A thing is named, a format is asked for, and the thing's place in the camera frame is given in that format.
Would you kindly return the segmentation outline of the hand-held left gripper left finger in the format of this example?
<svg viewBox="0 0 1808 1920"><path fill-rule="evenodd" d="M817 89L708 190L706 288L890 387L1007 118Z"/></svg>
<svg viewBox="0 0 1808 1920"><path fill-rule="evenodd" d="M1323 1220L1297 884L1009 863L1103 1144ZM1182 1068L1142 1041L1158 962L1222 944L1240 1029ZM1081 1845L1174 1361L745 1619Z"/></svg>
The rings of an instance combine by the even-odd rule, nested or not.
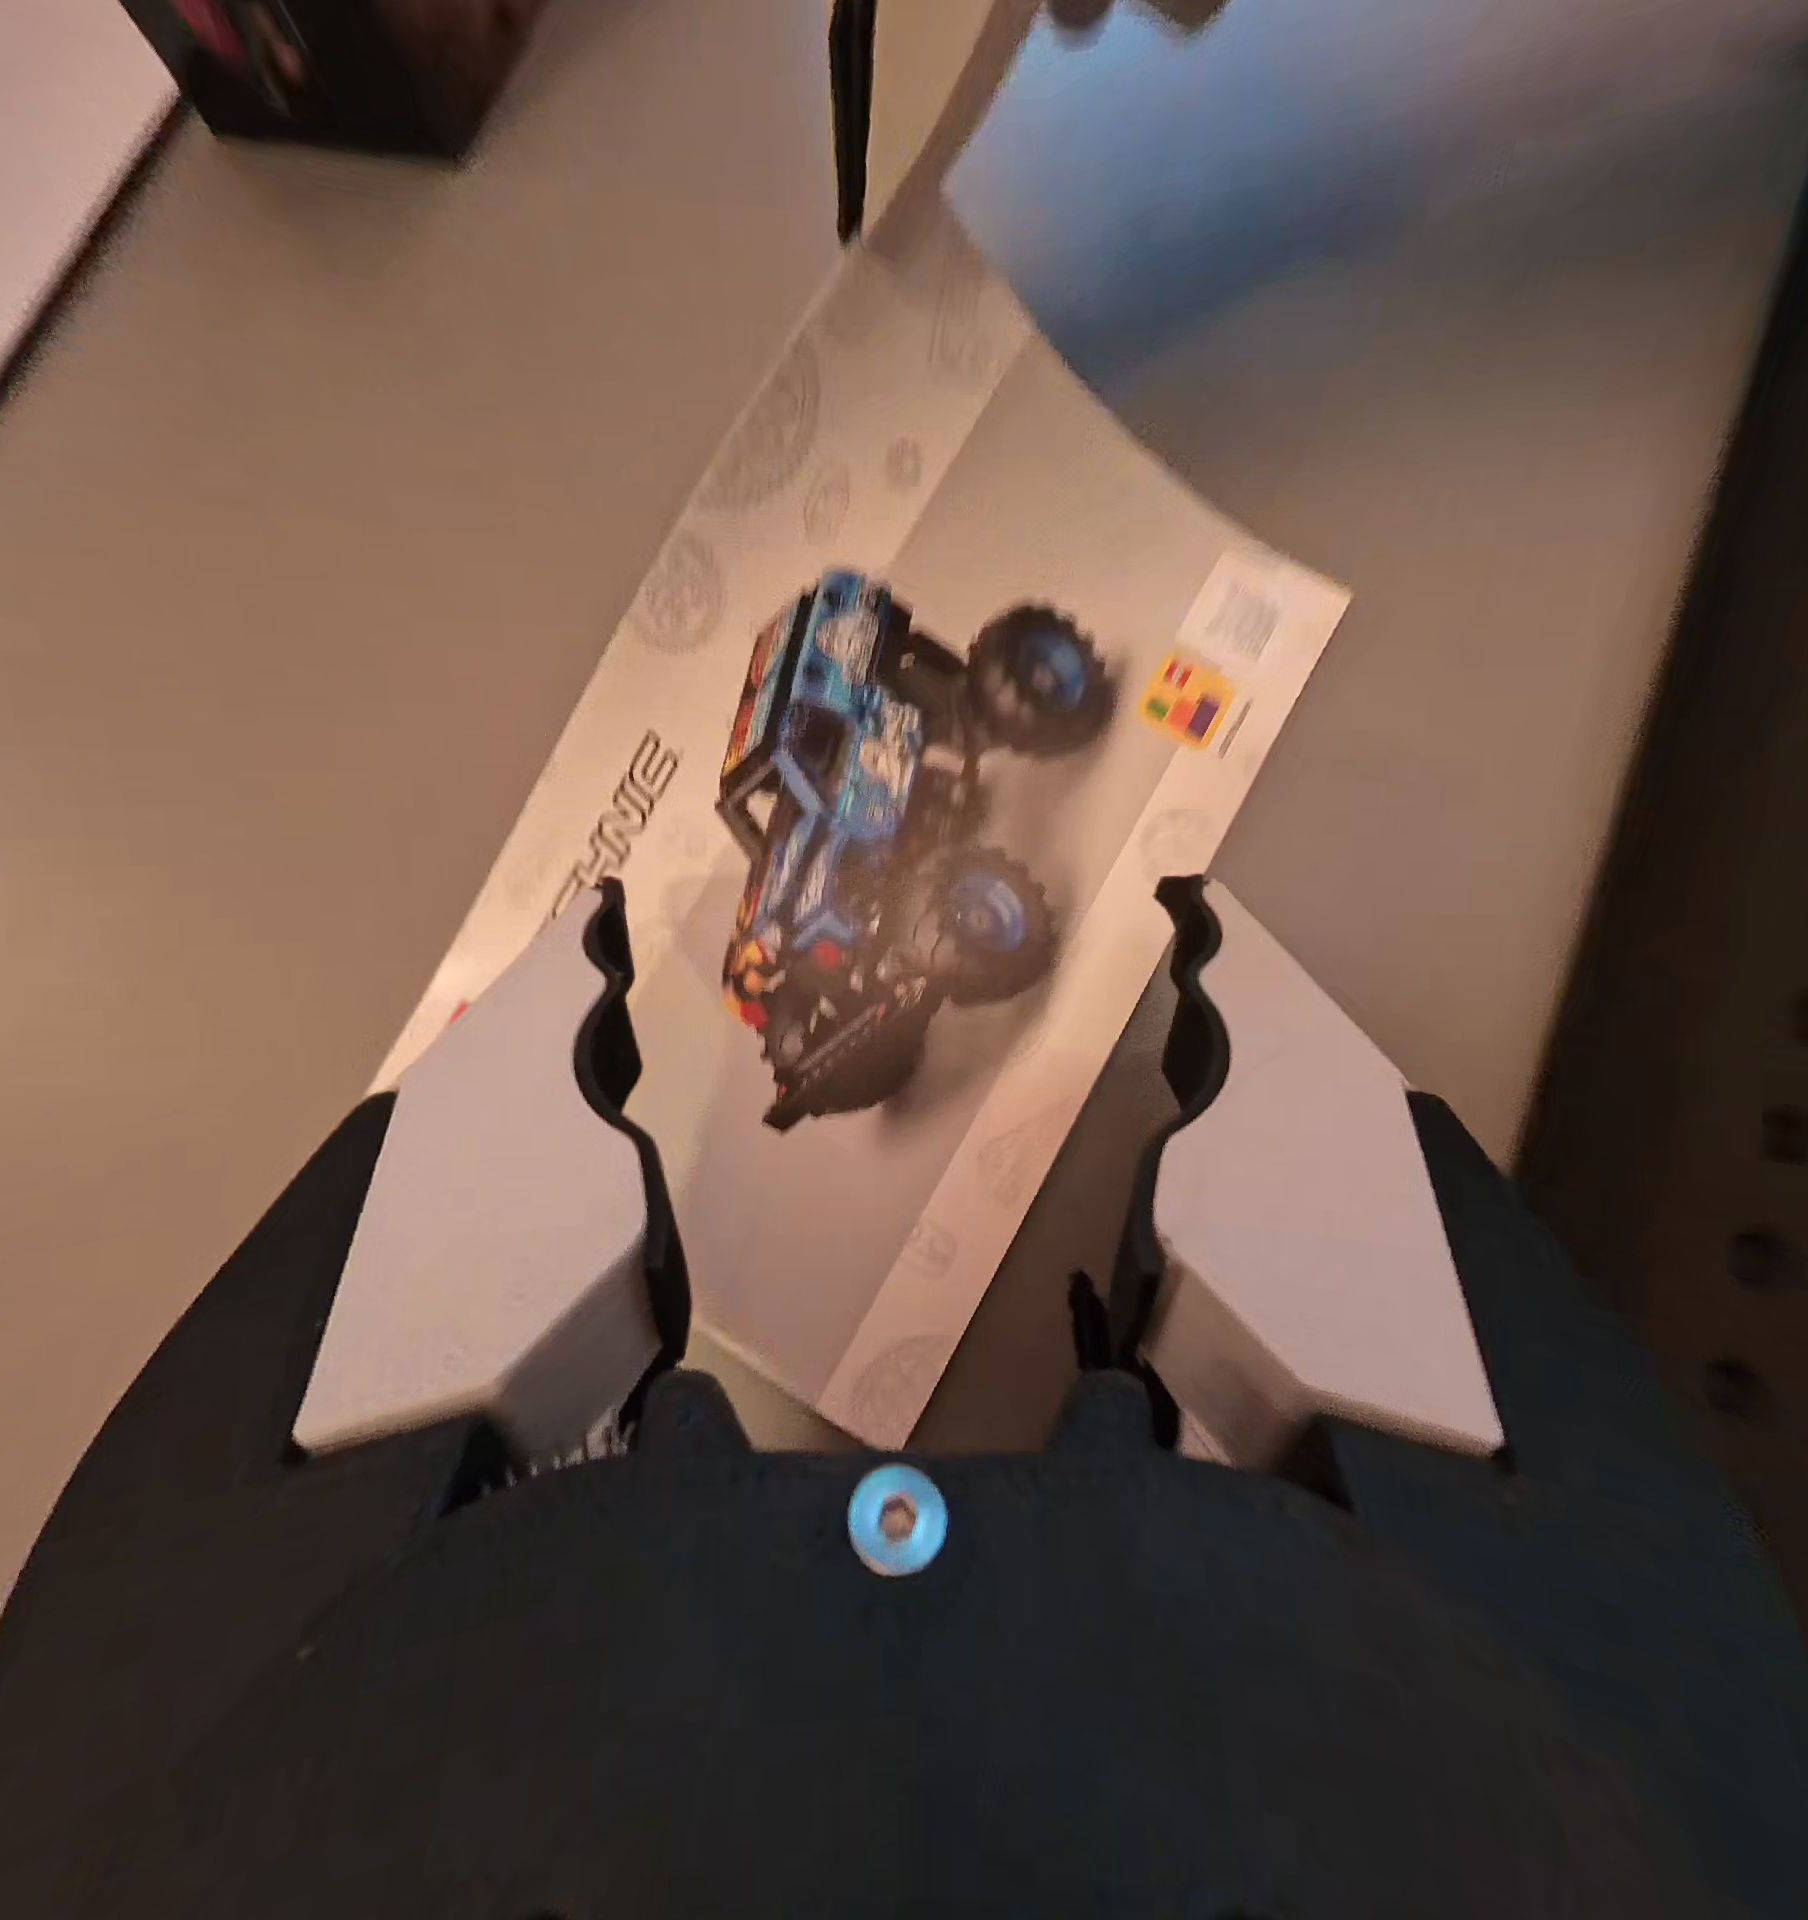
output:
<svg viewBox="0 0 1808 1920"><path fill-rule="evenodd" d="M616 1451L692 1283L641 1076L618 878L402 1075L311 1378L307 1454L480 1415L521 1464Z"/></svg>

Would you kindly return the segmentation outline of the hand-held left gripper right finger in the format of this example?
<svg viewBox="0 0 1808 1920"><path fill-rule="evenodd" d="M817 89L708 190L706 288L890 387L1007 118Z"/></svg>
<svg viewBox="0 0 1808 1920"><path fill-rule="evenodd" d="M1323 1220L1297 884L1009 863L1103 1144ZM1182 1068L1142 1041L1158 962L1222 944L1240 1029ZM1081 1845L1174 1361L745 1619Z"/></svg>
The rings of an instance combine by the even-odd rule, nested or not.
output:
<svg viewBox="0 0 1808 1920"><path fill-rule="evenodd" d="M1506 1440L1403 1072L1215 878L1164 877L1172 1116L1142 1147L1085 1372L1158 1440L1275 1465L1345 1420L1468 1457Z"/></svg>

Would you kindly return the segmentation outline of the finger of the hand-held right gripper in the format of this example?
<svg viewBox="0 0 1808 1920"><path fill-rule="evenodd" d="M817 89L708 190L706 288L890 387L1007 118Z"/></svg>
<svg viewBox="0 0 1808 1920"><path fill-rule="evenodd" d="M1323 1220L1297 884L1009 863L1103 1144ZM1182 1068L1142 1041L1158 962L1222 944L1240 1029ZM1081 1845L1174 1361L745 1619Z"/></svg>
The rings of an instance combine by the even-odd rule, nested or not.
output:
<svg viewBox="0 0 1808 1920"><path fill-rule="evenodd" d="M1037 2L833 2L825 60L842 244L902 244L1032 35Z"/></svg>

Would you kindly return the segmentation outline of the toy truck instruction booklet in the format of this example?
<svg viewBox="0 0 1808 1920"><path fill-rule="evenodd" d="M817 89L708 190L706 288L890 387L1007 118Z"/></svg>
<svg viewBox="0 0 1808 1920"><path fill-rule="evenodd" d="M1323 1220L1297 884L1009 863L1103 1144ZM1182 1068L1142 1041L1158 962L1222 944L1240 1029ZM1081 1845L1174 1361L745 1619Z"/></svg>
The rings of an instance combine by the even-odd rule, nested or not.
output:
<svg viewBox="0 0 1808 1920"><path fill-rule="evenodd" d="M680 510L388 1056L618 878L711 1330L898 1446L1348 607L1108 415L936 206Z"/></svg>

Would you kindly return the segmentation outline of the dark toy truck box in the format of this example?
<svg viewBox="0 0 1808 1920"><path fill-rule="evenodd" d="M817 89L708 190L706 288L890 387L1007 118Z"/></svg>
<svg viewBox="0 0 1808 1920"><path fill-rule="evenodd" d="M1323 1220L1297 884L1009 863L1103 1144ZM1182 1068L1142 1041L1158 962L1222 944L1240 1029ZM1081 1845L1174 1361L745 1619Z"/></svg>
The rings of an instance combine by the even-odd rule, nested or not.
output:
<svg viewBox="0 0 1808 1920"><path fill-rule="evenodd" d="M218 136L459 160L543 2L123 2Z"/></svg>

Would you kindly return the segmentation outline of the grey desk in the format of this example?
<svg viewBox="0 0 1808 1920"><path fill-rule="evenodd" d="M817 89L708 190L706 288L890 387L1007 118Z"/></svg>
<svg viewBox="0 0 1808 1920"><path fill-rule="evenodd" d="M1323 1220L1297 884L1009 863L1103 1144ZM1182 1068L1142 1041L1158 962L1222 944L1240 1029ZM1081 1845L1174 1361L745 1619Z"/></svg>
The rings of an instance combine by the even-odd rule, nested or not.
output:
<svg viewBox="0 0 1808 1920"><path fill-rule="evenodd" d="M370 1083L828 274L821 4L555 4L467 169L182 124L0 410L0 1609ZM1808 161L1808 4L1037 22L950 196L1355 604L1221 867L1512 1159Z"/></svg>

